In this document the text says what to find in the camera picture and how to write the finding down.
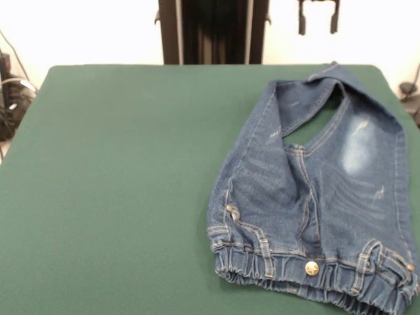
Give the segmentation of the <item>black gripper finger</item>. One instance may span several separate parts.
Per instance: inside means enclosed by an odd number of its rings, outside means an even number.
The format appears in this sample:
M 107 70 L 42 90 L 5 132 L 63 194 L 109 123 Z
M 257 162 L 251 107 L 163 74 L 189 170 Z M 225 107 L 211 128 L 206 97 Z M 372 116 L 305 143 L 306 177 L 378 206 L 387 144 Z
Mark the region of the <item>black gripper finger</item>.
M 299 35 L 306 34 L 306 17 L 304 14 L 304 0 L 298 0 L 298 25 L 299 25 Z
M 340 0 L 332 0 L 335 4 L 333 14 L 331 15 L 330 34 L 337 33 L 339 22 Z

